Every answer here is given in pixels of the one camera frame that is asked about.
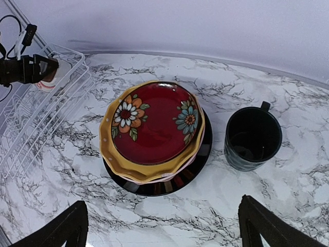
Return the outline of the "dark red floral plate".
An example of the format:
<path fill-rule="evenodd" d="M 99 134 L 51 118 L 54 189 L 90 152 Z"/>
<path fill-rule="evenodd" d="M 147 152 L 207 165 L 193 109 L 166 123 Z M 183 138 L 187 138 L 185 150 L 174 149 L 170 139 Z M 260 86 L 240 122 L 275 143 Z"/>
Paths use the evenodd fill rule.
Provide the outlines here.
<path fill-rule="evenodd" d="M 176 83 L 151 82 L 120 102 L 112 119 L 112 140 L 133 163 L 161 164 L 186 149 L 198 132 L 198 122 L 194 95 Z"/>

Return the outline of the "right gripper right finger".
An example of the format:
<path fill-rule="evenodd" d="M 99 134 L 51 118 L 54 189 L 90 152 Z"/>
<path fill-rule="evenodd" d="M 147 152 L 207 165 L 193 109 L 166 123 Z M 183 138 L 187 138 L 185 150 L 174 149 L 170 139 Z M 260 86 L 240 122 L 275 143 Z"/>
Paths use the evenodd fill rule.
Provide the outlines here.
<path fill-rule="evenodd" d="M 242 246 L 324 246 L 277 217 L 252 196 L 243 195 L 239 204 Z"/>

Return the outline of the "pink bear plate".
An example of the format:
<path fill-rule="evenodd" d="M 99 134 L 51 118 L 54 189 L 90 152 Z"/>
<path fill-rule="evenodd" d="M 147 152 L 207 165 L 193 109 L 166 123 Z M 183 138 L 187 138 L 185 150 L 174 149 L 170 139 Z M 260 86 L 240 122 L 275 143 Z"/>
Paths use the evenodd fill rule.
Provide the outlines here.
<path fill-rule="evenodd" d="M 132 179 L 130 179 L 126 176 L 122 176 L 122 175 L 120 175 L 120 177 L 127 180 L 127 181 L 129 181 L 129 182 L 133 182 L 137 185 L 153 184 L 153 183 L 157 183 L 157 182 L 169 181 L 170 179 L 172 179 L 175 175 L 177 175 L 179 172 L 181 172 L 183 169 L 185 169 L 187 166 L 189 166 L 195 160 L 195 158 L 197 156 L 197 153 L 198 153 L 198 151 L 200 150 L 200 148 L 202 146 L 202 142 L 204 140 L 204 135 L 205 135 L 205 129 L 203 130 L 203 134 L 202 134 L 202 137 L 200 139 L 200 144 L 199 144 L 197 152 L 191 158 L 189 158 L 186 162 L 179 164 L 177 171 L 169 172 L 169 173 L 163 173 L 160 178 L 152 179 L 151 181 L 148 181 L 148 182 L 138 182 L 138 181 L 132 180 Z"/>

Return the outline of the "yellow polka dot plate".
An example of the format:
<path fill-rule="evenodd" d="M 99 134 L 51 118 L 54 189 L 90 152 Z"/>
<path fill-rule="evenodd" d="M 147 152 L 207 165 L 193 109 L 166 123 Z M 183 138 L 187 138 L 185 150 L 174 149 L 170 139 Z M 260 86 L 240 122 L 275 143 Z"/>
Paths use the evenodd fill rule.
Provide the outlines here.
<path fill-rule="evenodd" d="M 186 149 L 181 152 L 178 156 L 168 160 L 167 162 L 161 164 L 153 164 L 153 165 L 141 165 L 133 163 L 123 157 L 114 146 L 112 140 L 112 119 L 114 117 L 114 113 L 120 102 L 127 96 L 130 92 L 135 90 L 137 87 L 141 85 L 145 85 L 151 82 L 145 82 L 140 85 L 133 86 L 127 90 L 125 90 L 116 100 L 114 100 L 108 107 L 99 127 L 99 135 L 100 135 L 100 153 L 104 158 L 106 164 L 110 167 L 111 171 L 120 176 L 126 176 L 132 180 L 138 182 L 148 182 L 152 179 L 160 178 L 163 173 L 175 172 L 178 170 L 178 166 L 181 163 L 186 162 L 189 158 L 191 158 L 198 150 L 200 139 L 203 134 L 203 130 L 206 128 L 206 120 L 205 115 L 199 102 L 196 99 L 197 106 L 199 108 L 199 122 L 198 122 L 198 132 L 195 133 L 192 140 L 187 145 Z"/>

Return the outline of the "white red patterned bowl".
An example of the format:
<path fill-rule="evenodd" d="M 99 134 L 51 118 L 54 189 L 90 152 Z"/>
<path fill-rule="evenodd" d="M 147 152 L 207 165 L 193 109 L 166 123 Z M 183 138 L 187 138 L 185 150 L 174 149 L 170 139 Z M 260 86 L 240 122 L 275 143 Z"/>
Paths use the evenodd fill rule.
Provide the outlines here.
<path fill-rule="evenodd" d="M 57 85 L 58 83 L 58 79 L 57 78 L 53 78 L 52 80 L 41 80 L 40 82 L 38 82 L 36 84 L 36 87 L 46 93 L 51 92 Z"/>

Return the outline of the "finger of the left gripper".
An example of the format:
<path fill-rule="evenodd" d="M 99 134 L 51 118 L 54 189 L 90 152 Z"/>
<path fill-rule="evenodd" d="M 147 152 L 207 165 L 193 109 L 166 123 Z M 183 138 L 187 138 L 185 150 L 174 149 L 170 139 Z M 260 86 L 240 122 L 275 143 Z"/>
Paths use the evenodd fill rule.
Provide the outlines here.
<path fill-rule="evenodd" d="M 34 76 L 48 76 L 59 68 L 59 63 L 56 59 L 35 54 L 32 67 Z"/>

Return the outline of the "cream brown cup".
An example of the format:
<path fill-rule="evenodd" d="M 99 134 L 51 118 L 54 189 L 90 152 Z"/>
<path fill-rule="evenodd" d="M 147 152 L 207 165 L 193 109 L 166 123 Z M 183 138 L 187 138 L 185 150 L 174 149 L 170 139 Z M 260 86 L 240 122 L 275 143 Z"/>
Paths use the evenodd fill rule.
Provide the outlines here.
<path fill-rule="evenodd" d="M 52 76 L 42 80 L 42 83 L 45 83 L 46 86 L 56 86 L 61 79 L 71 70 L 71 64 L 65 60 L 57 58 L 59 67 Z"/>

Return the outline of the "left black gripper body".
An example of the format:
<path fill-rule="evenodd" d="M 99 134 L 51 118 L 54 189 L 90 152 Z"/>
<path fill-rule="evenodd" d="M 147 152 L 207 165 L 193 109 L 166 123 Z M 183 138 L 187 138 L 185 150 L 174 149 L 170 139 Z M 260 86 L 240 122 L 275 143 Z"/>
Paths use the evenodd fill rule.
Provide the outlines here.
<path fill-rule="evenodd" d="M 9 87 L 13 82 L 35 84 L 41 81 L 40 55 L 22 56 L 17 59 L 1 59 L 1 85 Z"/>

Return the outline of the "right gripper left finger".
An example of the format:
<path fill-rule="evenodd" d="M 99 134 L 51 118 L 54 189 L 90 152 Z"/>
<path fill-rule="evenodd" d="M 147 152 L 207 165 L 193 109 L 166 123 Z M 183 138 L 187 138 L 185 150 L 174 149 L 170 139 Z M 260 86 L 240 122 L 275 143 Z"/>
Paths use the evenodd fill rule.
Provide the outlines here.
<path fill-rule="evenodd" d="M 12 246 L 86 246 L 88 212 L 84 201 L 76 201 L 38 231 Z"/>

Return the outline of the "dark green mug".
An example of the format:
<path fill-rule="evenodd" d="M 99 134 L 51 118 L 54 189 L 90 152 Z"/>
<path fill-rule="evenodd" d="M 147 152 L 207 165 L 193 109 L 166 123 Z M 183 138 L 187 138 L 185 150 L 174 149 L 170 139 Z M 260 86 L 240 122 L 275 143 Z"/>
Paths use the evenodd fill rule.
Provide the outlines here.
<path fill-rule="evenodd" d="M 229 118 L 224 154 L 234 169 L 249 172 L 273 158 L 282 144 L 282 129 L 269 112 L 270 103 L 239 109 Z"/>

